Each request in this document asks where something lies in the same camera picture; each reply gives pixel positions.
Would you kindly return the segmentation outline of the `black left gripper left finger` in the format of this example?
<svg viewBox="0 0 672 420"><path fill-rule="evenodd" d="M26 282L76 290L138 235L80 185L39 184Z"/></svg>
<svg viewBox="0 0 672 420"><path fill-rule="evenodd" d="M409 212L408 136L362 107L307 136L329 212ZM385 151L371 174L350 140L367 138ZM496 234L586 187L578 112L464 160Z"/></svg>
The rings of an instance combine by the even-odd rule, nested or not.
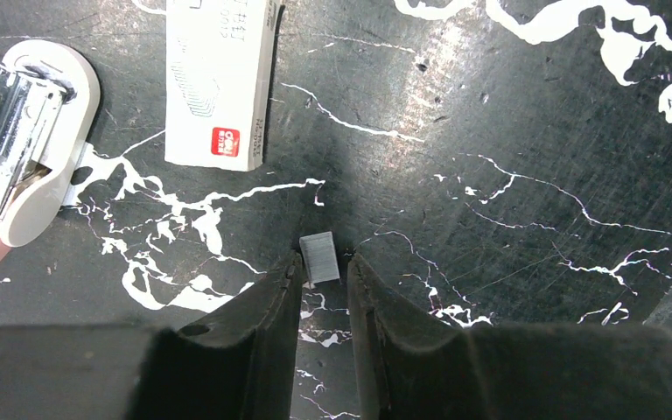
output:
<svg viewBox="0 0 672 420"><path fill-rule="evenodd" d="M0 419L286 419L304 280L290 252L178 330L0 326Z"/></svg>

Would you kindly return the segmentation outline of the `pink white small stapler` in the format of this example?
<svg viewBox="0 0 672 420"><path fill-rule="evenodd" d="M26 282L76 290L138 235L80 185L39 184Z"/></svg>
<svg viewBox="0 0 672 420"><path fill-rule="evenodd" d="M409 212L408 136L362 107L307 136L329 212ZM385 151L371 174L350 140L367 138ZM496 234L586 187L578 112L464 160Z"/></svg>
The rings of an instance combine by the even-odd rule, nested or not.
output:
<svg viewBox="0 0 672 420"><path fill-rule="evenodd" d="M49 227L67 196L101 99L72 47L28 39L0 61L0 262Z"/></svg>

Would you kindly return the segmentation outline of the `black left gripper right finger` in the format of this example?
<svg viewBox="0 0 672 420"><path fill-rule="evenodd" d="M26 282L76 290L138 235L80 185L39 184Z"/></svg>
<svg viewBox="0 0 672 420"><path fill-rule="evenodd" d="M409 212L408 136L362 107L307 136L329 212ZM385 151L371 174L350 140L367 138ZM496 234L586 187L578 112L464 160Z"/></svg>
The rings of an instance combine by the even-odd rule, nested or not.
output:
<svg viewBox="0 0 672 420"><path fill-rule="evenodd" d="M347 292L365 419L672 419L672 333L659 327L453 327L360 255Z"/></svg>

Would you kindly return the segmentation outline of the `small grey staple strip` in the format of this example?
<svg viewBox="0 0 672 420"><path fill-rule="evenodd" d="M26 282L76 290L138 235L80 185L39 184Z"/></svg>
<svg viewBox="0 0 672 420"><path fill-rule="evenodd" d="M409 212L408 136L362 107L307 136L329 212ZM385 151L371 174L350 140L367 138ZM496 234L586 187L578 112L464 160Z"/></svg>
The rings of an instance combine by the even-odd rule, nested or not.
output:
<svg viewBox="0 0 672 420"><path fill-rule="evenodd" d="M339 263L330 231L299 238L309 282L319 284L340 278Z"/></svg>

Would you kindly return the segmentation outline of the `white staples box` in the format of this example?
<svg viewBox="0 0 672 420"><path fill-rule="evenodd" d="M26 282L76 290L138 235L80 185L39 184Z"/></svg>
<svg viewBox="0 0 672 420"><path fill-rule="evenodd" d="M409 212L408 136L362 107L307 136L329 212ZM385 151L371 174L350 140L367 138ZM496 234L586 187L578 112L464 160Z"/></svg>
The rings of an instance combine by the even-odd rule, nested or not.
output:
<svg viewBox="0 0 672 420"><path fill-rule="evenodd" d="M262 164L280 10L278 1L167 2L166 162Z"/></svg>

